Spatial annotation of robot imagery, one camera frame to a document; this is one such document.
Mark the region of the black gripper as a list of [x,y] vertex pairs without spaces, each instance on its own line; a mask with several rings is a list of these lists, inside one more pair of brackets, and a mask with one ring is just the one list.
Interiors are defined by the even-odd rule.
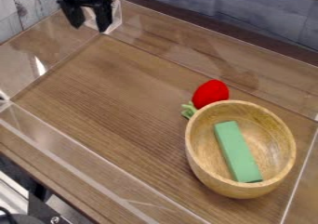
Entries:
[[80,7],[93,7],[97,30],[103,33],[113,22],[112,0],[56,0],[70,25],[77,29],[85,21]]

